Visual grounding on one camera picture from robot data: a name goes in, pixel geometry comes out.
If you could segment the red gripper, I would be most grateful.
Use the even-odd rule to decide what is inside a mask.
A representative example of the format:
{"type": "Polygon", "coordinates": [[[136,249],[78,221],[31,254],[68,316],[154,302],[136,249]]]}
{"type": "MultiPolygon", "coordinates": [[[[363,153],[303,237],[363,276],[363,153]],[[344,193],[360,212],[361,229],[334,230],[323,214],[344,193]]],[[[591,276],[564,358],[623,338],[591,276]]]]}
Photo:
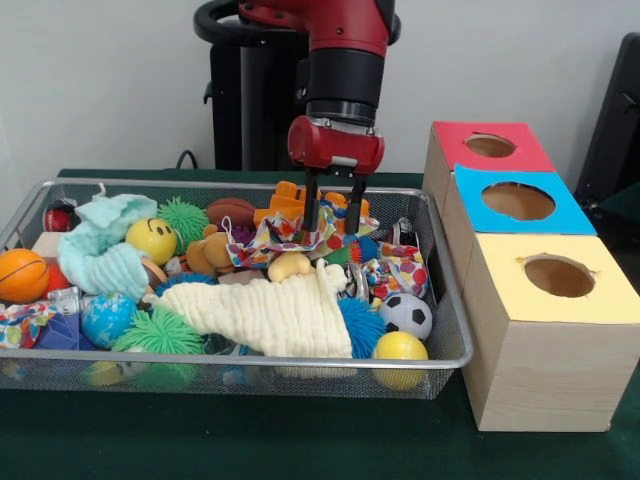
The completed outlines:
{"type": "Polygon", "coordinates": [[[373,174],[384,155],[385,142],[380,132],[375,127],[302,115],[290,125],[287,145],[293,163],[310,167],[305,169],[303,229],[317,230],[320,200],[316,169],[345,167],[356,174],[346,208],[345,231],[356,234],[366,191],[364,175],[373,174]]]}

